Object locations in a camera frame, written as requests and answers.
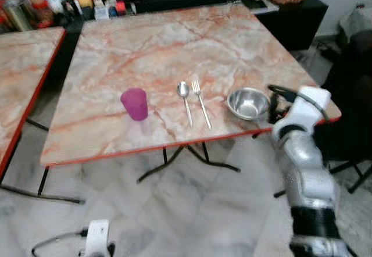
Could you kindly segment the marble table with red edge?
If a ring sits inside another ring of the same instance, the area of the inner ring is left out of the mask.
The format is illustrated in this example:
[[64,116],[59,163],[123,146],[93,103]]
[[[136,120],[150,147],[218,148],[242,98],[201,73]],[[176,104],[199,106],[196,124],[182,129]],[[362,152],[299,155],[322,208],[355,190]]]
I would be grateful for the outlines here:
[[0,174],[64,36],[61,27],[0,34]]

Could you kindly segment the orange sauce bottle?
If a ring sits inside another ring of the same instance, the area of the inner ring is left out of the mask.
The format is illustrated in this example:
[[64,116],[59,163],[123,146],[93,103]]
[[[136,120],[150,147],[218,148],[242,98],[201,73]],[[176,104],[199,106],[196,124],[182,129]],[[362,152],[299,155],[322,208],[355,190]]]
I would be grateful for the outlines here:
[[37,16],[38,28],[48,28],[54,25],[54,12],[49,8],[47,0],[29,0]]

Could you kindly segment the white tray on cabinet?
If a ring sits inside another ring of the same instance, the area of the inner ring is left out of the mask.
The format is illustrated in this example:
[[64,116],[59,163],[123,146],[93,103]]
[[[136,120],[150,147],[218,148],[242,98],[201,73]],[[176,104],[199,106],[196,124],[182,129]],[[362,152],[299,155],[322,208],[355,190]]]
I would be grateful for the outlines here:
[[273,4],[271,0],[231,0],[230,3],[245,5],[253,15],[262,15],[263,13],[278,12],[280,10],[280,7]]

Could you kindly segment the small black figure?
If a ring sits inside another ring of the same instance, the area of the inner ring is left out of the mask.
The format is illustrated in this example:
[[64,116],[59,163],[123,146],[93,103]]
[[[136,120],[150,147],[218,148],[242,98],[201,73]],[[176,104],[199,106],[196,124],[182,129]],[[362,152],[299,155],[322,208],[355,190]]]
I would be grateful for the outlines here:
[[63,5],[63,15],[65,18],[74,20],[80,17],[76,0],[63,0],[61,4]]

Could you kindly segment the metal canister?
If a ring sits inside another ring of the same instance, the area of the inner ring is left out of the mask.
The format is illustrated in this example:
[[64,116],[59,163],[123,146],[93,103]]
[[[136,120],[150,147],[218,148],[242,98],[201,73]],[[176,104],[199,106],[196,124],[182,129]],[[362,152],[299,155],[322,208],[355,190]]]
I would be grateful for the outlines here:
[[17,31],[34,30],[23,10],[23,5],[21,0],[5,0],[2,8]]

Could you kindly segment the black chair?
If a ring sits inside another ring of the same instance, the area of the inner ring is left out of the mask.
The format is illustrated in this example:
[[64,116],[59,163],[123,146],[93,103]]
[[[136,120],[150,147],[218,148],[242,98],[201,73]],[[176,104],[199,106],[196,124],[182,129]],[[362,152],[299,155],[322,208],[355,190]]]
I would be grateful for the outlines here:
[[372,31],[351,36],[323,84],[342,116],[316,126],[314,141],[327,161],[341,161],[333,174],[372,156]]

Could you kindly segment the steel spoon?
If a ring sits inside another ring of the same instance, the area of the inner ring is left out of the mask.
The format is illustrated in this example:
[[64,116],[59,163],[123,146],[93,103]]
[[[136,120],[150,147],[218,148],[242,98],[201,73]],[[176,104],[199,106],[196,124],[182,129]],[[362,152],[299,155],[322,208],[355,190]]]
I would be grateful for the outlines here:
[[193,124],[193,117],[191,115],[191,111],[189,110],[189,103],[188,103],[189,86],[188,84],[186,84],[186,82],[184,81],[179,82],[177,86],[177,93],[179,97],[181,97],[184,101],[184,109],[186,111],[186,115],[188,116],[188,123],[189,123],[189,126],[192,128],[194,124]]

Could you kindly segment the small yellow-topped figure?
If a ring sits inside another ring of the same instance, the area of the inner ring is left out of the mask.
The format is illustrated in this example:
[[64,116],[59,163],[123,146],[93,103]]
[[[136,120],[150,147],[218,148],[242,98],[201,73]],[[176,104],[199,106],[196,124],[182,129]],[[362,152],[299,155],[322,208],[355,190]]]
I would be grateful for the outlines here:
[[78,0],[83,20],[95,18],[95,5],[93,0]]

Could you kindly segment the small white grey box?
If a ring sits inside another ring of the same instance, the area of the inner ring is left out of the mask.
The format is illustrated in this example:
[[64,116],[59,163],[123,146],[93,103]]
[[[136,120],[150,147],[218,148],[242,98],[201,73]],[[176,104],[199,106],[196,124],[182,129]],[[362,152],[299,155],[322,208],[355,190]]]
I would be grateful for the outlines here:
[[108,20],[109,8],[102,0],[94,0],[95,9],[95,20]]

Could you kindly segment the white cloth bundle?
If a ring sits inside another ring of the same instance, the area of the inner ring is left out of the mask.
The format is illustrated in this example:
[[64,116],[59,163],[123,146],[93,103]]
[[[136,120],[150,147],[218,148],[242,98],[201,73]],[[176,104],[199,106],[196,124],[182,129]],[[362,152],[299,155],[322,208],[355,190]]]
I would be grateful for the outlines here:
[[372,10],[369,5],[358,4],[350,12],[340,18],[338,25],[346,37],[351,37],[357,32],[372,29]]

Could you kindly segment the small red container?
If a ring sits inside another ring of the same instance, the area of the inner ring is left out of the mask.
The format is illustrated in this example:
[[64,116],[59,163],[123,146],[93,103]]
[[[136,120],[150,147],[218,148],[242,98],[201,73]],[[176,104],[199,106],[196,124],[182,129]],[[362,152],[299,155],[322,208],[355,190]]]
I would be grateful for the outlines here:
[[122,0],[117,0],[115,4],[115,10],[118,16],[127,15],[127,5]]

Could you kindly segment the large marble folding table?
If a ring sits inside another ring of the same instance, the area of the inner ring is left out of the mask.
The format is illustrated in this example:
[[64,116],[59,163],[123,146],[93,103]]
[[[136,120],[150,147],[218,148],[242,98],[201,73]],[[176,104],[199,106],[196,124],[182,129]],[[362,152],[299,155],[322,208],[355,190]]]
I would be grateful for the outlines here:
[[[197,80],[212,129],[192,81]],[[188,123],[178,83],[189,86]],[[49,124],[40,165],[90,162],[154,149],[271,131],[226,105],[236,89],[269,95],[268,85],[319,85],[245,5],[212,5],[88,22],[82,26]],[[136,122],[123,92],[146,92],[148,116]]]

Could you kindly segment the steel fork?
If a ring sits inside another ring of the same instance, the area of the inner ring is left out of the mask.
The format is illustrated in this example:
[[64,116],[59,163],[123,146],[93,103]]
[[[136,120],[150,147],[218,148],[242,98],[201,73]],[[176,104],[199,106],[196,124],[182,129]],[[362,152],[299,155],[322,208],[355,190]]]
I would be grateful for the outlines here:
[[201,106],[201,109],[202,109],[202,113],[203,113],[203,116],[205,118],[208,129],[212,129],[212,122],[210,121],[210,118],[208,116],[208,112],[206,110],[206,106],[205,106],[205,103],[204,103],[203,98],[202,98],[201,86],[200,86],[200,83],[199,83],[198,80],[193,80],[192,81],[192,90],[193,90],[193,93],[197,96],[197,98],[199,100],[199,103],[200,103],[200,106]]

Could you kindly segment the purple plastic cup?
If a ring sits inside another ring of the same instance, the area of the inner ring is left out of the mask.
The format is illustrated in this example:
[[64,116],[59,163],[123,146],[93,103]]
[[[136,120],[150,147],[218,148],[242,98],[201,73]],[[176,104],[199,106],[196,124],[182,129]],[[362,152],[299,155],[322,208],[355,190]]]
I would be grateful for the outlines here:
[[120,102],[134,121],[140,122],[147,118],[147,96],[146,92],[141,88],[127,89],[120,96]]

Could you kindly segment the small white jar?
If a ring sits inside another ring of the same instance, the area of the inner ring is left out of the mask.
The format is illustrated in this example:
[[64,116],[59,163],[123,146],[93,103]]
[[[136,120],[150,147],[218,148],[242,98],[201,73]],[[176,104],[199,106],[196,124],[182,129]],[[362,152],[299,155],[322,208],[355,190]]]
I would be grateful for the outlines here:
[[62,0],[48,0],[48,4],[54,13],[63,13]]

